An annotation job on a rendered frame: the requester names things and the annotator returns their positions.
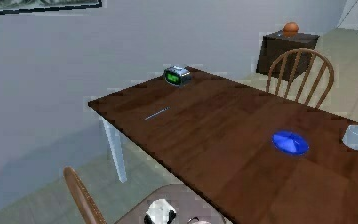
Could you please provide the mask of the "brown wooden spindle chair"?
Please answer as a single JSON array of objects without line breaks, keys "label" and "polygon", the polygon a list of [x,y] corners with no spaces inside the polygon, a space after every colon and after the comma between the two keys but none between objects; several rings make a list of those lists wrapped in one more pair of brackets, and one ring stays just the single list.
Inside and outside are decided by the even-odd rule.
[{"label": "brown wooden spindle chair", "polygon": [[[72,167],[66,167],[63,176],[85,223],[108,224],[77,172]],[[144,224],[143,218],[149,205],[157,199],[166,199],[175,208],[179,224],[185,224],[185,218],[191,217],[199,217],[211,224],[227,224],[219,211],[184,184],[168,184],[156,189],[114,224]]]},{"label": "brown wooden spindle chair", "polygon": [[325,72],[328,72],[328,82],[327,85],[322,93],[322,95],[320,96],[320,98],[318,99],[317,103],[315,104],[314,108],[315,109],[319,109],[320,106],[322,105],[322,103],[324,102],[324,100],[326,99],[328,93],[330,92],[330,90],[332,89],[332,86],[334,84],[335,81],[335,72],[334,72],[334,68],[332,63],[329,61],[329,59],[327,57],[325,57],[324,55],[322,55],[320,52],[313,50],[313,49],[308,49],[308,48],[297,48],[297,49],[291,49],[289,51],[286,51],[285,53],[281,54],[280,56],[278,56],[274,62],[271,64],[269,71],[267,73],[267,82],[266,82],[266,92],[269,93],[270,92],[270,87],[271,87],[271,80],[272,80],[272,75],[273,72],[276,68],[276,66],[278,64],[281,64],[280,67],[280,72],[278,74],[278,79],[277,79],[277,83],[276,83],[276,87],[275,87],[275,91],[274,94],[278,95],[279,90],[280,90],[280,86],[282,84],[282,79],[283,79],[283,75],[285,73],[285,68],[286,68],[286,64],[288,62],[288,59],[292,56],[295,55],[295,60],[292,64],[292,68],[291,68],[291,72],[289,75],[289,79],[287,80],[287,87],[286,90],[284,92],[284,97],[287,97],[289,95],[289,91],[291,89],[291,85],[295,79],[295,74],[296,71],[299,67],[299,64],[301,62],[301,58],[302,55],[309,55],[309,62],[308,62],[308,66],[307,69],[304,71],[305,75],[300,83],[300,86],[298,88],[298,92],[297,95],[295,97],[295,101],[299,102],[301,94],[304,90],[304,87],[306,85],[306,82],[309,78],[309,75],[311,73],[312,67],[314,65],[314,62],[317,58],[319,58],[322,61],[321,67],[319,69],[318,75],[316,76],[309,92],[308,95],[304,101],[304,105],[308,105],[324,75]]}]

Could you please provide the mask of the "thin silver pen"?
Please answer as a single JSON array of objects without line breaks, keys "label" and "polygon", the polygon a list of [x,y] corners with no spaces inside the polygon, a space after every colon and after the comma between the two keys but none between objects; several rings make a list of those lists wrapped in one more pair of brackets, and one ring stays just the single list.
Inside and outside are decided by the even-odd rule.
[{"label": "thin silver pen", "polygon": [[163,108],[163,109],[161,109],[161,110],[159,110],[159,111],[157,111],[157,112],[154,112],[154,113],[148,115],[144,120],[145,120],[145,121],[150,120],[150,119],[152,119],[152,118],[158,116],[159,114],[161,114],[161,113],[163,113],[163,112],[165,112],[165,111],[167,111],[167,110],[169,110],[169,109],[170,109],[170,107],[165,107],[165,108]]}]

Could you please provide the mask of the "brown wooden dining table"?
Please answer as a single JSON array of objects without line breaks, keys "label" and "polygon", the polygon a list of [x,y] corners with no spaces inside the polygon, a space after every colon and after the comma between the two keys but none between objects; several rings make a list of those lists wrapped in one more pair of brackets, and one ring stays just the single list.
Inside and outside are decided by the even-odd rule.
[{"label": "brown wooden dining table", "polygon": [[[341,141],[350,120],[191,74],[184,87],[157,77],[89,105],[233,224],[358,224],[358,152]],[[309,150],[279,151],[278,131]]]}]

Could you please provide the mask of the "silver alarm clock green display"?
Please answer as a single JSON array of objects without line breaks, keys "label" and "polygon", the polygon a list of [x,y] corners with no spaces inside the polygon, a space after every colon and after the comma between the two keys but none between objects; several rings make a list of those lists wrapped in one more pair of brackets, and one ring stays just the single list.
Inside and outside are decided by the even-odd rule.
[{"label": "silver alarm clock green display", "polygon": [[184,67],[171,66],[163,72],[164,80],[173,86],[184,86],[192,79],[191,73]]}]

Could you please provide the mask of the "blue round plate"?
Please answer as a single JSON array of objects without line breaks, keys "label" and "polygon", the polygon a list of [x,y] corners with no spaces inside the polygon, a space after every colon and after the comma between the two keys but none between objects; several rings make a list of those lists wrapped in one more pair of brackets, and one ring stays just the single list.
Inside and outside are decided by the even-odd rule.
[{"label": "blue round plate", "polygon": [[289,155],[303,155],[309,150],[307,141],[297,133],[278,131],[272,135],[272,143],[279,151]]}]

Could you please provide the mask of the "dark brown side cabinet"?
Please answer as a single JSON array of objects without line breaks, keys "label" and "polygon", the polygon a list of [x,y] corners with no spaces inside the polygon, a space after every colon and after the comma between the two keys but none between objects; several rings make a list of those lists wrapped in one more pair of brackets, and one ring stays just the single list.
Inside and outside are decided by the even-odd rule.
[{"label": "dark brown side cabinet", "polygon": [[[259,59],[257,63],[256,73],[267,75],[272,63],[283,53],[299,48],[315,49],[318,35],[298,33],[293,37],[284,37],[282,31],[278,31],[272,34],[263,36],[263,41],[260,49]],[[290,80],[291,70],[296,59],[296,53],[288,56],[284,74],[282,79],[285,81]],[[311,55],[308,53],[302,53],[294,79],[305,72],[309,66]],[[278,78],[281,69],[282,59],[276,65],[272,77]]]}]

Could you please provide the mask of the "white bowl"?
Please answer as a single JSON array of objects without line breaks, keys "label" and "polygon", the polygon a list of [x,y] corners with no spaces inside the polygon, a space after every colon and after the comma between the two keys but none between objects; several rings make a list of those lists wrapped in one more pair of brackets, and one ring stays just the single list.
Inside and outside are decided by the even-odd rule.
[{"label": "white bowl", "polygon": [[358,125],[349,125],[342,137],[342,142],[355,151],[358,151]]}]

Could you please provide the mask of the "orange ball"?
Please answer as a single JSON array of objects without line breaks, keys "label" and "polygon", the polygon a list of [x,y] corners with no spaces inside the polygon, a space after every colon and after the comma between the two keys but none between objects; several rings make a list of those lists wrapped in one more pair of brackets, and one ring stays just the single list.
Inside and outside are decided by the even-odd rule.
[{"label": "orange ball", "polygon": [[283,27],[283,35],[285,37],[295,36],[299,32],[299,26],[296,22],[288,22]]}]

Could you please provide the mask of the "black framed wall picture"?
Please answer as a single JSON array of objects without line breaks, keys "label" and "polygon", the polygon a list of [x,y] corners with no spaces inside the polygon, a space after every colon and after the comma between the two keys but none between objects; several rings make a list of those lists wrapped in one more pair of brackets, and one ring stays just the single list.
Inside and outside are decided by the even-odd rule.
[{"label": "black framed wall picture", "polygon": [[100,8],[102,0],[0,0],[0,15]]}]

